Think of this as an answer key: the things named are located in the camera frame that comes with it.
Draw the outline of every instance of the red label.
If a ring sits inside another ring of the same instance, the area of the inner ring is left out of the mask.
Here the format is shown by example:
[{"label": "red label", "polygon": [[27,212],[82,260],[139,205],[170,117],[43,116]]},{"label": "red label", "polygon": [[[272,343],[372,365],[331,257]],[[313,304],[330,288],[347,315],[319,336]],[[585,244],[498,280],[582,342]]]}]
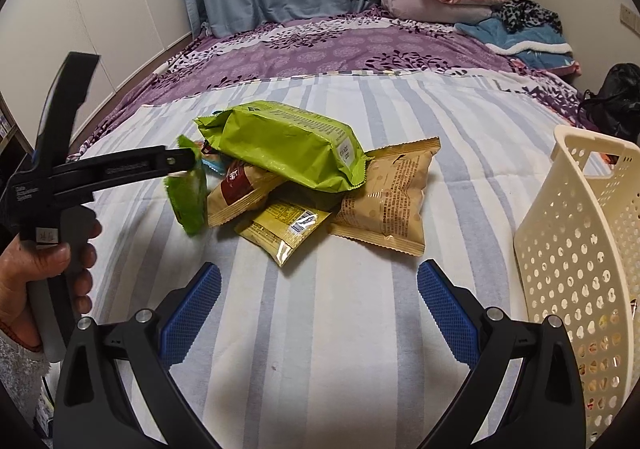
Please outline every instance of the red label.
[{"label": "red label", "polygon": [[245,163],[242,160],[234,160],[226,172],[225,179],[220,184],[220,190],[227,205],[237,202],[254,190],[246,177],[244,166]]}]

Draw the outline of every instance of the finger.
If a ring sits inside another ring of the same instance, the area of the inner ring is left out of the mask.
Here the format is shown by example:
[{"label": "finger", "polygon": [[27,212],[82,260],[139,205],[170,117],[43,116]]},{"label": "finger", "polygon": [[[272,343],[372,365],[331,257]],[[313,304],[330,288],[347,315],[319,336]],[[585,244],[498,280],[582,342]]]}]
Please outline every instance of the finger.
[{"label": "finger", "polygon": [[16,236],[0,255],[0,270],[4,277],[26,283],[59,275],[68,267],[70,260],[68,243],[38,251],[22,245]]},{"label": "finger", "polygon": [[84,297],[91,292],[94,286],[94,279],[91,272],[83,270],[74,282],[74,294],[78,297]]},{"label": "finger", "polygon": [[98,236],[100,236],[101,232],[102,232],[102,224],[98,222],[98,220],[95,220],[94,228],[91,229],[91,232],[89,233],[89,239],[97,238]]},{"label": "finger", "polygon": [[86,244],[80,253],[80,262],[85,269],[91,269],[98,259],[95,247],[90,243]]},{"label": "finger", "polygon": [[88,296],[76,297],[74,299],[74,307],[79,314],[88,314],[94,307],[91,298]]}]

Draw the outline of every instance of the hand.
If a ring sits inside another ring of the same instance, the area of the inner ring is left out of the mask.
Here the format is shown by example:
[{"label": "hand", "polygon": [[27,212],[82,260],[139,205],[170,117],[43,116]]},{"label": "hand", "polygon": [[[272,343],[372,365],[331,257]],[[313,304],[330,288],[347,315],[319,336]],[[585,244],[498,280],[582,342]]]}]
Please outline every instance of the hand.
[{"label": "hand", "polygon": [[[101,232],[102,227],[96,220],[90,238],[95,238]],[[73,305],[80,314],[88,314],[93,306],[87,294],[94,282],[86,269],[91,269],[96,259],[94,247],[87,244],[81,252],[85,270],[73,285],[76,295]],[[41,344],[38,327],[27,302],[26,284],[59,275],[70,261],[71,250],[68,243],[41,251],[30,251],[21,247],[18,236],[0,254],[0,321],[11,328],[25,346],[36,348]]]}]

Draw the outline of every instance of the blue rubber pad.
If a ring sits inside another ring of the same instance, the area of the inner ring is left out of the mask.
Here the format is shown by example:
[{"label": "blue rubber pad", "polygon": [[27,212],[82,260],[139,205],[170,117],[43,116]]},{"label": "blue rubber pad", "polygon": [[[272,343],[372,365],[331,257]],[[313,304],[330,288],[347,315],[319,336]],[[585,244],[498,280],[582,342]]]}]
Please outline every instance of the blue rubber pad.
[{"label": "blue rubber pad", "polygon": [[220,269],[211,265],[185,296],[160,333],[159,357],[165,368],[183,362],[222,288]]},{"label": "blue rubber pad", "polygon": [[418,269],[418,291],[453,356],[474,369],[480,358],[478,330],[428,261]]}]

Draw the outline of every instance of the white plastic basket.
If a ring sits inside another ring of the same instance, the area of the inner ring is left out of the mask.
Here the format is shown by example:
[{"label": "white plastic basket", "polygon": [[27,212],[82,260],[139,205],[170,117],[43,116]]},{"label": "white plastic basket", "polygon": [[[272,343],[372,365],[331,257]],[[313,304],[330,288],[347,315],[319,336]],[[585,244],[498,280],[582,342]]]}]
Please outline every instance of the white plastic basket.
[{"label": "white plastic basket", "polygon": [[[556,314],[568,331],[590,445],[640,373],[640,313],[634,320],[631,305],[640,291],[640,148],[569,126],[554,135],[553,165],[514,249],[529,320]],[[591,153],[620,157],[611,176],[584,175]]]}]

